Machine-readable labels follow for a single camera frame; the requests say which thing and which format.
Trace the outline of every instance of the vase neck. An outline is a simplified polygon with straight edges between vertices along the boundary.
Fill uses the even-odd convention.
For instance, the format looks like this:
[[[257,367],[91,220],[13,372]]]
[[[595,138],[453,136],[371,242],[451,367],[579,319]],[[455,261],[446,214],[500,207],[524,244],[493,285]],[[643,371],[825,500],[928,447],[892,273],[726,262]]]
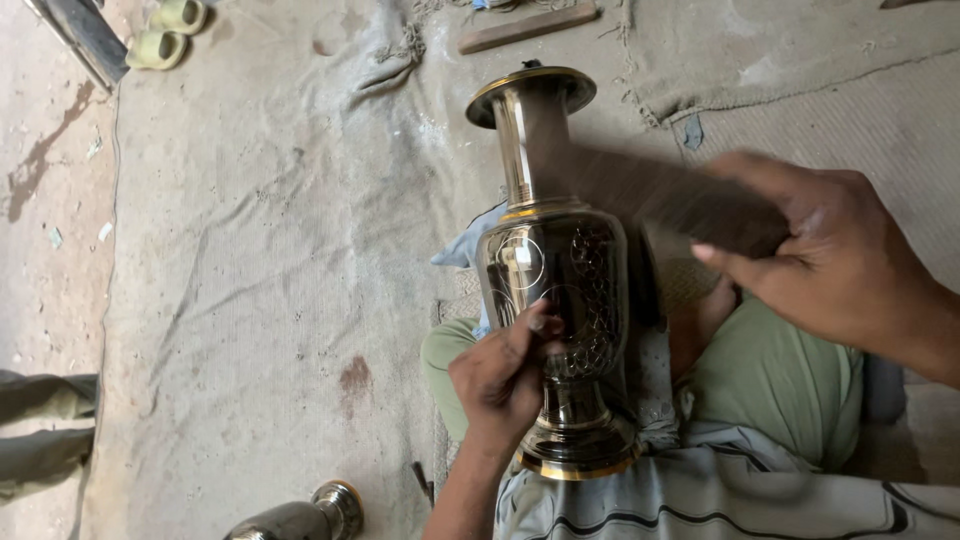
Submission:
[[[530,85],[508,88],[493,102],[508,209],[562,198],[549,192],[537,163],[549,159],[544,141],[569,140],[565,100],[562,86]],[[540,144],[531,144],[534,140]]]

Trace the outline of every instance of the engraved pattern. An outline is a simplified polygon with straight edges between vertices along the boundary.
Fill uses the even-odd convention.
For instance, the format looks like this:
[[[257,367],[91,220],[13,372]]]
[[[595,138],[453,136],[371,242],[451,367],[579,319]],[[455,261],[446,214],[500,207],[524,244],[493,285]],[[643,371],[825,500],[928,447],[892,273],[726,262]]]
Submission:
[[[576,289],[588,313],[587,323],[577,329],[576,339],[567,344],[566,355],[551,356],[544,365],[544,374],[551,379],[600,376],[616,362],[615,335],[619,329],[619,310],[611,300],[617,298],[616,270],[610,268],[610,249],[616,240],[608,228],[587,224],[577,227],[570,242],[570,258],[579,275]]]

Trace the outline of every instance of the lap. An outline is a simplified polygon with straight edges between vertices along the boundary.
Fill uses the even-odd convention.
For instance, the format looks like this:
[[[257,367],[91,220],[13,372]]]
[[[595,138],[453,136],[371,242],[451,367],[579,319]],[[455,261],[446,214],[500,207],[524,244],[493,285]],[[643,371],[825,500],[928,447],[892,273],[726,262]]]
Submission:
[[[759,430],[812,465],[837,469],[856,446],[861,354],[797,329],[752,295],[682,384],[693,419]]]

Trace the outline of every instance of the slipper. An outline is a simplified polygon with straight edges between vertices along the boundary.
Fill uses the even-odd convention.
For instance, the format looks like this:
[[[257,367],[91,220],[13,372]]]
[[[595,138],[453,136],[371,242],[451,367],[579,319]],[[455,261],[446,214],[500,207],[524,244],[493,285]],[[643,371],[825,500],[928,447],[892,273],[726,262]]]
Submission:
[[[127,65],[135,69],[170,69],[186,50],[186,37],[162,30],[145,30],[136,35],[127,51]]]
[[[164,0],[150,15],[147,27],[151,30],[171,30],[193,36],[204,27],[206,5],[197,0]]]

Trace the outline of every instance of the concrete floor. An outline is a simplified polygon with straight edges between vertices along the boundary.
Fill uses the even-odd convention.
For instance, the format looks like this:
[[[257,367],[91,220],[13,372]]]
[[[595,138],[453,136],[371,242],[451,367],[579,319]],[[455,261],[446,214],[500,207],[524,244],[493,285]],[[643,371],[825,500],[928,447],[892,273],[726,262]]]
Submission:
[[[110,4],[122,40],[139,2]],[[23,375],[96,372],[103,351],[112,234],[114,105],[22,3],[0,5],[0,370]],[[89,156],[97,138],[102,148]],[[63,238],[55,249],[49,237]],[[86,423],[42,419],[0,437]],[[67,538],[79,479],[0,506],[0,535]]]

